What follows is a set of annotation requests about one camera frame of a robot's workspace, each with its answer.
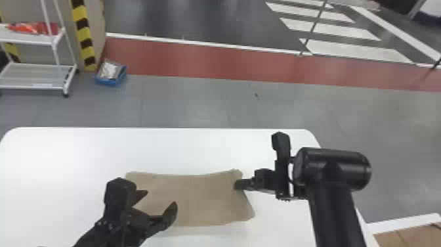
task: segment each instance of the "cloth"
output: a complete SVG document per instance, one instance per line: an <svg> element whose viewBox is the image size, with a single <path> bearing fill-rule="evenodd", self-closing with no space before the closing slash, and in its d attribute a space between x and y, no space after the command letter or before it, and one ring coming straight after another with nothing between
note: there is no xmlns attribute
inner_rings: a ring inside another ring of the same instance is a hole
<svg viewBox="0 0 441 247"><path fill-rule="evenodd" d="M178 204L174 226L199 227L247 221L253 207L243 191L233 184L242 178L236 169L206 175L159 175L129 172L126 179L148 194L135 208L150 215L161 215L172 202Z"/></svg>

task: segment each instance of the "white shelf tier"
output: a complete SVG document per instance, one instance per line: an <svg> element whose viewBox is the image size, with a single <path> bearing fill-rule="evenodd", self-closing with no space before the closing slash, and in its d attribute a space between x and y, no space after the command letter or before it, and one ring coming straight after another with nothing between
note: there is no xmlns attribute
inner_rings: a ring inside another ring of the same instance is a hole
<svg viewBox="0 0 441 247"><path fill-rule="evenodd" d="M10 62L0 74L0 89L63 89L75 65L18 64Z"/></svg>
<svg viewBox="0 0 441 247"><path fill-rule="evenodd" d="M22 34L13 32L6 28L7 24L0 24L0 42L3 43L15 43L26 45L58 45L64 33L65 28L59 29L57 35L53 35L53 43L49 35L34 35L34 34Z"/></svg>

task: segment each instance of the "blue tray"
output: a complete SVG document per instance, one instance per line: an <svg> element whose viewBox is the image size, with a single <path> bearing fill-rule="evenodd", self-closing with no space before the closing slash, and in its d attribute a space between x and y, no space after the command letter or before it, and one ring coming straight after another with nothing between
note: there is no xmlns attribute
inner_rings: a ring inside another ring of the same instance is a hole
<svg viewBox="0 0 441 247"><path fill-rule="evenodd" d="M99 78L97 74L95 75L95 81L97 84L103 84L103 85L115 87L121 84L121 81L125 78L126 75L127 75L127 66L123 66L121 72L119 73L119 76L116 79Z"/></svg>

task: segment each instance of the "white table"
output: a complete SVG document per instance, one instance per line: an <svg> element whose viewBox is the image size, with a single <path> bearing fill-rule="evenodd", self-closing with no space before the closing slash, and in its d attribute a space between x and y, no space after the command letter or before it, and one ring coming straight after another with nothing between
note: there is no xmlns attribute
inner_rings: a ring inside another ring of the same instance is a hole
<svg viewBox="0 0 441 247"><path fill-rule="evenodd" d="M293 154L319 147L283 129ZM0 246L67 247L102 216L106 183L128 171L202 174L274 169L273 129L19 128L0 143ZM315 247L308 202L247 193L256 217L219 227L171 228L144 246ZM360 216L369 247L378 247Z"/></svg>

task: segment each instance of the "crosswalk marking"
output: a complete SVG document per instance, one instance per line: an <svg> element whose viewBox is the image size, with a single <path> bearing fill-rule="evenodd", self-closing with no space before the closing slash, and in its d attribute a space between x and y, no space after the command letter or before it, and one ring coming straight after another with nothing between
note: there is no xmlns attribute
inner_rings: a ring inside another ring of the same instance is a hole
<svg viewBox="0 0 441 247"><path fill-rule="evenodd" d="M296 14L296 15L300 15L300 16L309 16L309 17L317 17L319 14L319 11L317 11L315 9L287 6L287 5L281 5L278 3L266 3L266 4L274 12L280 12L280 13L286 13L286 14ZM339 20L341 22L354 23L354 21L351 20L349 17L345 16L344 14L336 13L336 12L324 11L321 15L321 18L328 19L328 20Z"/></svg>
<svg viewBox="0 0 441 247"><path fill-rule="evenodd" d="M349 45L313 39L309 40L306 47L312 53L320 55L342 56L387 62L413 63L410 59L394 49L366 47L363 45Z"/></svg>
<svg viewBox="0 0 441 247"><path fill-rule="evenodd" d="M317 7L323 6L323 1L318 1L318 0L277 0L277 1L283 1L289 3L302 3L304 5L312 5ZM330 4L326 4L325 8L333 9L333 7Z"/></svg>
<svg viewBox="0 0 441 247"><path fill-rule="evenodd" d="M290 30L296 30L302 32L310 32L312 26L314 25L313 22L307 22L304 20L293 20L288 18L280 18L280 20L282 20L282 22ZM350 28L346 26L337 26L337 25L323 24L323 23L317 23L316 27L314 28L314 33L380 41L380 39L377 36L373 35L371 32L365 29Z"/></svg>
<svg viewBox="0 0 441 247"><path fill-rule="evenodd" d="M429 47L428 45L424 44L423 42L419 41L418 39L412 37L411 35L407 34L406 32L402 31L400 28L397 28L396 26L392 25L391 23L387 22L386 20L383 20L376 14L373 14L372 12L363 9L361 7L351 7L353 10L358 12L359 14L365 16L366 18L370 19L372 22L380 25L384 29L388 30L390 33L396 35L409 45L415 47L418 51L421 51L423 54L426 54L428 57L432 58L433 60L437 61L440 59L441 53L437 50L433 49L432 47Z"/></svg>

